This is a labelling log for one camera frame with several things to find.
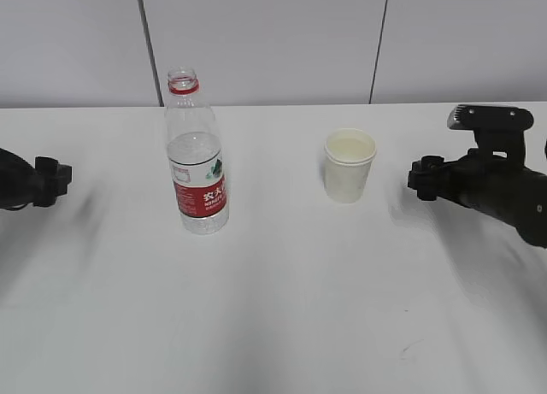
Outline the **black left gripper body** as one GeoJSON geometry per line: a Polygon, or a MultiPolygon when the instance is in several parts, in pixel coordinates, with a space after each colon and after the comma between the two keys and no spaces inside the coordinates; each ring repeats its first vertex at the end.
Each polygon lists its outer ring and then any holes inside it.
{"type": "Polygon", "coordinates": [[[68,193],[73,169],[57,159],[37,156],[34,165],[1,149],[1,209],[22,210],[53,206],[68,193]]]}

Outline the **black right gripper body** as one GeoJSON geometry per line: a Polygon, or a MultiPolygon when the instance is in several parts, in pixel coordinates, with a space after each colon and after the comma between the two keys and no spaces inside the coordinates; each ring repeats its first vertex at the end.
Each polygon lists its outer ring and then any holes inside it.
{"type": "Polygon", "coordinates": [[[512,226],[530,245],[546,245],[546,175],[476,149],[455,161],[424,156],[413,162],[408,188],[422,201],[441,197],[512,226]]]}

